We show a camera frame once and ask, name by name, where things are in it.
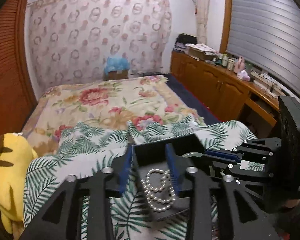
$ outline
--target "wall curtain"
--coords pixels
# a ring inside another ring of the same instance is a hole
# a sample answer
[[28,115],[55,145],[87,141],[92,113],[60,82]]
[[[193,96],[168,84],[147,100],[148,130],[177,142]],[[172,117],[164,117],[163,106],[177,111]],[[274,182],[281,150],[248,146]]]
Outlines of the wall curtain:
[[30,51],[39,86],[103,79],[109,59],[129,74],[168,72],[162,52],[171,30],[169,0],[39,0],[30,4]]
[[207,44],[209,0],[196,0],[197,42]]

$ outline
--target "yellow plush toy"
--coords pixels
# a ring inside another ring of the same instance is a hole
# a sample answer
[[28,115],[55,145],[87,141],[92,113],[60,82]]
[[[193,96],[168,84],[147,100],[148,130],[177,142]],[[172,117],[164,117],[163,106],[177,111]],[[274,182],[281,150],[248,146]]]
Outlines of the yellow plush toy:
[[0,211],[6,231],[12,221],[23,221],[23,190],[30,162],[37,158],[27,140],[17,133],[0,136]]

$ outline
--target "bed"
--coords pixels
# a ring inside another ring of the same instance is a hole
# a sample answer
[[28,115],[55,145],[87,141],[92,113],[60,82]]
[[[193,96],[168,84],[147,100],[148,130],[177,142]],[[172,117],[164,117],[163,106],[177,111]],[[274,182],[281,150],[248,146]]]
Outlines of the bed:
[[[53,87],[39,100],[23,133],[42,156],[27,170],[25,226],[69,173],[92,176],[123,155],[130,142],[143,144],[195,133],[205,148],[232,149],[255,138],[238,121],[219,123],[171,75]],[[242,168],[261,170],[260,165],[243,161]],[[134,181],[131,173],[124,196],[111,199],[115,239],[135,240],[142,234],[146,239],[184,240],[187,213],[153,224]],[[88,209],[86,197],[81,239],[87,238]],[[211,212],[213,239],[217,239],[216,203]]]

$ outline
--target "wooden wardrobe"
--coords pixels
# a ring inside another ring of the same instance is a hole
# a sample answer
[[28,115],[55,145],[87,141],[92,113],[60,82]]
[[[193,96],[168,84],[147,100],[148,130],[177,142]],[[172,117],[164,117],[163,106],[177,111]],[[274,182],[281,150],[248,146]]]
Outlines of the wooden wardrobe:
[[[0,135],[20,132],[36,106],[24,46],[27,0],[6,0],[0,9]],[[11,239],[0,218],[0,239]]]

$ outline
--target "window blind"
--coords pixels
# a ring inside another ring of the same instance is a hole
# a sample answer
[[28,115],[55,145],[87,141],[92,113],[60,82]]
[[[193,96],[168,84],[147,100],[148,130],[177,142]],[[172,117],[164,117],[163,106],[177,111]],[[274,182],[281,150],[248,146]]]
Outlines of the window blind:
[[232,0],[227,52],[300,94],[300,10],[293,0]]

